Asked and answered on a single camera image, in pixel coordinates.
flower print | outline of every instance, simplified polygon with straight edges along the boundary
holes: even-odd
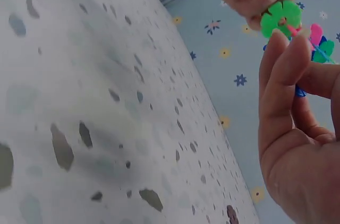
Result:
[[[196,58],[196,53],[194,53],[193,51],[190,52],[190,57],[192,58],[192,60],[194,60]]]
[[[265,189],[263,187],[255,187],[251,190],[251,199],[254,204],[258,204],[260,201],[265,199]]]
[[[225,3],[223,0],[221,0],[220,6],[222,6],[222,7],[227,6],[227,3]]]
[[[220,116],[219,120],[221,121],[222,128],[226,129],[229,128],[230,119],[227,116]]]
[[[175,23],[175,25],[181,24],[182,17],[177,16],[177,17],[173,18],[173,22]]]
[[[328,18],[327,13],[325,13],[324,11],[320,12],[320,17],[324,20]]]
[[[221,22],[221,20],[218,21],[211,21],[210,24],[206,25],[204,28],[208,29],[207,34],[213,34],[213,31],[215,29],[219,29],[219,23]]]
[[[304,4],[302,4],[301,2],[296,3],[302,10],[304,9]]]
[[[241,75],[237,75],[236,76],[236,80],[234,80],[234,82],[236,82],[236,86],[244,86],[244,84],[247,82],[247,77],[243,76],[243,74]]]
[[[266,38],[271,36],[273,29],[279,29],[284,35],[290,37],[292,33],[286,24],[294,28],[300,26],[301,9],[292,1],[277,2],[268,9],[268,12],[261,19],[261,32]]]
[[[219,57],[221,58],[227,58],[230,56],[230,50],[228,48],[222,48],[219,50]]]

gray spot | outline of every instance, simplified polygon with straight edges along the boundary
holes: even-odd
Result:
[[[169,183],[169,181],[166,178],[164,173],[162,173],[162,175],[161,175],[161,185],[162,185],[163,189],[165,189],[167,191],[167,193],[169,193],[169,195],[172,195],[171,185],[170,185],[170,183]]]
[[[148,141],[145,139],[136,140],[136,149],[143,156],[149,155]]]
[[[180,153],[176,150],[176,162],[180,160]]]
[[[112,5],[110,5],[110,9],[111,9],[111,12],[113,13],[113,15],[116,17],[116,19],[117,19],[117,14],[116,14],[116,10],[115,10],[115,8],[112,6]]]
[[[142,94],[142,92],[137,91],[137,98],[138,98],[138,102],[142,103],[142,101],[143,101],[143,94]]]
[[[132,196],[132,191],[131,190],[127,191],[126,196],[128,197],[128,199],[130,199]]]
[[[19,210],[27,224],[43,224],[40,202],[35,196],[25,196],[19,203]]]
[[[119,224],[133,224],[133,222],[129,219],[123,219]]]
[[[212,156],[214,156],[213,150],[209,147],[210,153]]]
[[[101,200],[103,199],[103,194],[100,191],[97,191],[92,197],[91,200],[92,201],[96,201],[96,202],[101,202]]]
[[[43,170],[41,167],[38,167],[38,166],[30,166],[26,169],[26,174],[28,174],[29,176],[33,176],[33,177],[42,177]]]
[[[121,101],[119,95],[116,92],[114,92],[112,89],[108,89],[108,92],[110,93],[113,100],[115,100],[116,102]]]
[[[179,122],[179,120],[177,120],[177,125],[184,134],[183,127],[182,127],[181,123]]]
[[[143,77],[142,73],[140,72],[139,68],[136,67],[136,66],[134,66],[134,71],[135,71],[136,73],[138,73],[138,75],[139,75],[139,77],[140,77],[140,80],[142,81],[142,83],[144,83],[144,77]]]
[[[149,217],[144,216],[143,217],[143,224],[152,224],[152,222],[151,222]]]
[[[92,140],[90,136],[90,131],[89,129],[85,126],[84,122],[79,121],[79,134],[81,137],[81,140],[83,143],[86,145],[87,148],[92,148]]]
[[[135,53],[135,54],[133,54],[133,56],[134,56],[134,59],[137,61],[137,63],[138,63],[141,67],[143,67],[142,61],[140,61],[140,58],[137,56],[137,54]]]
[[[29,15],[32,18],[35,18],[35,19],[40,18],[39,13],[37,12],[37,10],[33,6],[32,0],[26,0],[26,7],[27,7],[27,11],[28,11]]]
[[[86,7],[83,4],[79,4],[79,7],[83,10],[83,12],[86,14],[88,13]]]
[[[180,105],[180,107],[183,107],[182,101],[179,98],[177,98],[177,103]]]
[[[69,171],[74,160],[72,148],[68,144],[65,135],[54,123],[51,124],[50,131],[52,133],[52,145],[57,163],[61,168]]]
[[[131,168],[131,162],[130,162],[130,161],[127,161],[127,162],[125,163],[125,166],[126,166],[127,169],[130,169],[130,168]]]
[[[193,143],[190,143],[190,149],[192,150],[193,153],[196,153],[196,147]]]
[[[208,202],[208,198],[207,198],[206,194],[203,191],[197,191],[197,194],[203,200],[203,202],[205,202],[206,204],[209,203]]]
[[[15,13],[11,13],[8,23],[18,37],[26,36],[26,27],[22,19]]]
[[[130,18],[129,18],[128,16],[125,16],[125,21],[126,21],[129,25],[131,25],[131,20],[130,20]]]
[[[184,209],[189,209],[191,207],[190,198],[187,192],[184,191],[178,198],[178,206]]]
[[[145,200],[151,207],[155,208],[157,211],[162,212],[163,205],[162,202],[159,199],[158,194],[149,189],[143,189],[142,191],[139,191],[139,195],[143,200]]]
[[[0,191],[12,185],[14,160],[11,149],[0,143]]]
[[[207,179],[206,179],[206,176],[205,175],[201,175],[201,182],[203,184],[206,184],[207,183]]]

yellow dot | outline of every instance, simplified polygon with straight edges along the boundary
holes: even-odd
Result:
[[[227,116],[221,115],[219,120],[221,122],[222,128],[229,128],[230,119]]]
[[[177,17],[173,18],[173,22],[175,23],[175,25],[181,24],[182,17],[177,16]]]
[[[263,187],[253,188],[250,194],[254,204],[258,204],[260,201],[265,199],[265,189]]]
[[[228,48],[222,48],[219,50],[219,57],[221,58],[227,58],[230,56],[230,50]]]

star print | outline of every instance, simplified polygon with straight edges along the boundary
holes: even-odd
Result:
[[[325,12],[320,12],[320,17],[322,18],[322,19],[327,19],[328,18],[328,15],[327,15],[327,13],[325,13]]]
[[[302,4],[301,2],[298,2],[297,5],[298,5],[301,9],[304,9],[304,4]]]
[[[241,75],[237,75],[236,76],[236,80],[234,80],[234,82],[236,82],[236,86],[244,86],[244,84],[247,82],[247,77],[243,76],[243,74]]]
[[[194,53],[193,51],[190,52],[190,56],[192,58],[192,60],[194,60],[196,58],[196,53]]]

